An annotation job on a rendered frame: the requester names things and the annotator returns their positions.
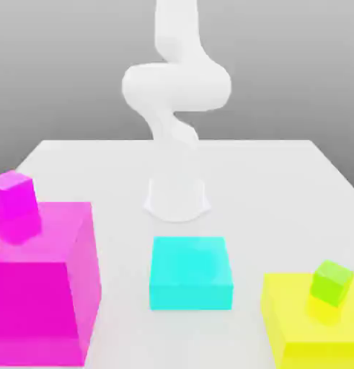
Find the small magenta cube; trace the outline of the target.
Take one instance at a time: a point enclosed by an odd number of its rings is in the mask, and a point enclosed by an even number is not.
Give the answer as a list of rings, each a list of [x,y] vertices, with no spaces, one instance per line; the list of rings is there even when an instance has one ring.
[[[41,231],[33,180],[15,170],[0,174],[0,239],[21,244]]]

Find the large cyan box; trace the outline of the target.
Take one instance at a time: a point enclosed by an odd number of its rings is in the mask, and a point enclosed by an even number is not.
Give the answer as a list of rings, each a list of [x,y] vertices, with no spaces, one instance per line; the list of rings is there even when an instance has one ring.
[[[149,278],[153,311],[230,310],[234,295],[222,236],[156,236]]]

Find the small green cube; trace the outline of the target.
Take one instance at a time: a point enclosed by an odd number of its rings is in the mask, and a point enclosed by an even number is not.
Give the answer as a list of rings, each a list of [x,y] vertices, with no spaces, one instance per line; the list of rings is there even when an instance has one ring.
[[[333,262],[324,260],[313,274],[310,293],[313,297],[338,307],[345,299],[354,272]]]

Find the large magenta box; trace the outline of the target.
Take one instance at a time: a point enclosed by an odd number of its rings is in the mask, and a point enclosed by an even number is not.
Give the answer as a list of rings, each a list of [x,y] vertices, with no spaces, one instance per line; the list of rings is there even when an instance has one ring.
[[[82,366],[101,296],[90,203],[0,220],[0,366]]]

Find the large yellow box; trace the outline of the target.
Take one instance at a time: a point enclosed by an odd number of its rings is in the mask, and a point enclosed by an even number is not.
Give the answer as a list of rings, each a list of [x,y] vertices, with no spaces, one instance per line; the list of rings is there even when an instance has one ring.
[[[354,369],[354,278],[338,308],[310,294],[309,273],[264,274],[261,311],[275,369]]]

